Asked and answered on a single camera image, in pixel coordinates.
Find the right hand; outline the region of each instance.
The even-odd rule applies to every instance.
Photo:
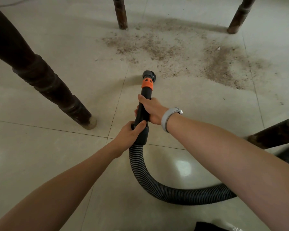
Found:
[[[162,117],[164,113],[168,110],[168,108],[162,106],[156,98],[151,98],[151,100],[146,99],[141,94],[138,95],[138,100],[143,104],[146,111],[150,114],[149,122],[160,125]],[[137,109],[135,109],[135,116],[137,116],[139,105]]]

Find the chair leg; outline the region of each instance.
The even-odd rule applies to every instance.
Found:
[[[127,17],[126,17],[124,0],[113,0],[113,3],[115,4],[115,10],[116,10],[119,28],[122,30],[126,30],[127,29]]]
[[[251,135],[247,140],[262,149],[289,143],[289,119]]]
[[[74,96],[41,56],[34,54],[21,34],[0,11],[0,59],[44,97],[57,104],[85,129],[96,126],[96,119]]]
[[[236,34],[239,31],[254,2],[255,0],[243,0],[227,29],[229,34]]]

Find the black hose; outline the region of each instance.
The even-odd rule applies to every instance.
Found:
[[[277,155],[289,163],[289,148]],[[139,184],[150,195],[162,201],[178,205],[204,205],[217,203],[231,198],[234,194],[226,185],[219,184],[200,189],[176,189],[156,181],[148,172],[143,159],[143,146],[132,145],[129,149],[131,169]]]

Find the hand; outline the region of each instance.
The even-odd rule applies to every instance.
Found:
[[[129,121],[125,126],[122,127],[116,138],[110,142],[110,144],[112,144],[118,150],[116,151],[116,158],[121,156],[124,151],[133,145],[140,132],[142,132],[147,125],[147,122],[143,120],[135,127],[134,130],[132,130],[131,125],[133,123],[134,121]]]
[[[151,100],[146,99],[141,94],[138,95],[138,100],[140,103],[144,105],[146,111],[150,114],[149,121],[153,124],[160,125],[162,121],[162,117],[164,113],[168,110],[168,108],[162,106],[156,98],[151,98]],[[134,110],[135,116],[137,116],[139,105],[137,109]]]

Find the wooden leg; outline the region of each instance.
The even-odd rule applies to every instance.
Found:
[[[251,135],[247,140],[262,149],[289,143],[289,119]]]
[[[254,2],[255,0],[243,0],[242,4],[239,6],[237,12],[235,13],[235,16],[232,19],[231,24],[227,29],[227,32],[229,34],[236,34],[239,31],[239,28],[244,23]]]
[[[122,30],[126,30],[127,29],[127,17],[126,17],[124,0],[113,0],[113,2],[115,4],[115,10],[116,10],[119,28]]]
[[[16,74],[34,86],[44,97],[57,104],[82,127],[89,130],[96,126],[96,119],[41,56],[34,54],[21,34],[1,11],[0,59],[12,66]]]

